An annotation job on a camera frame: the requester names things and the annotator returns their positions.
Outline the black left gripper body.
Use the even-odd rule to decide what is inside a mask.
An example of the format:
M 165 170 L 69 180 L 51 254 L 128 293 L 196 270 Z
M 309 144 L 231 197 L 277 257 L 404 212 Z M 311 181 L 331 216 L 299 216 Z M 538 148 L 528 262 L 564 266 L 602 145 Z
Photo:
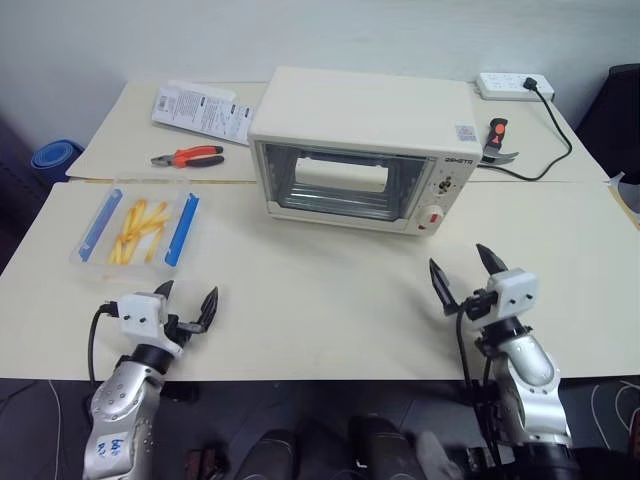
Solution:
M 168 321 L 164 325 L 165 336 L 179 347 L 183 348 L 194 334 L 202 334 L 205 328 L 199 322 L 184 323 L 179 321 L 175 314 L 168 315 Z

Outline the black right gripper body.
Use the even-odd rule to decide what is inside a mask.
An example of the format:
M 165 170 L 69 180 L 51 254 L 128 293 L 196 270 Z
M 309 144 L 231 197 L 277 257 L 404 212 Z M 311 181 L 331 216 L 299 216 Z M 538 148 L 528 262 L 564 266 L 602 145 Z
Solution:
M 471 321 L 478 320 L 489 314 L 491 308 L 498 302 L 498 293 L 486 289 L 478 289 L 467 297 L 459 306 L 456 320 L 461 321 L 467 316 Z

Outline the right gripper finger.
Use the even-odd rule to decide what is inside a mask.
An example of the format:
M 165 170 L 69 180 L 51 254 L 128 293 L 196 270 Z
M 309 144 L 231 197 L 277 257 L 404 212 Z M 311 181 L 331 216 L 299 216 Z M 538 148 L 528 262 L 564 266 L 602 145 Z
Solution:
M 429 259 L 428 267 L 431 283 L 442 304 L 444 315 L 456 314 L 459 310 L 459 305 L 449 289 L 449 280 L 446 274 L 433 258 Z
M 481 262 L 490 275 L 495 275 L 507 270 L 506 264 L 490 248 L 478 243 L 476 249 Z

